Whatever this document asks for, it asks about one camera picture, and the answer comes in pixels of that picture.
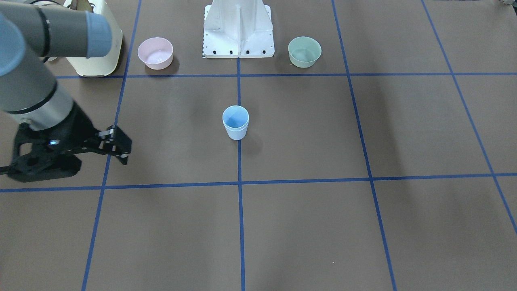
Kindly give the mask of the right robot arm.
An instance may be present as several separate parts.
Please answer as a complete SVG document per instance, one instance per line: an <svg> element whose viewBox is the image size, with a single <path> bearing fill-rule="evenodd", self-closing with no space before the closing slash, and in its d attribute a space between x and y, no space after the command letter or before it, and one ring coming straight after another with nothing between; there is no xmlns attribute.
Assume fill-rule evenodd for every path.
<svg viewBox="0 0 517 291"><path fill-rule="evenodd" d="M1 111L19 124L11 168L79 164L80 153L127 164L131 140L117 126L94 127L44 64L46 57L105 57L110 22L100 14L57 5L1 2Z"/></svg>

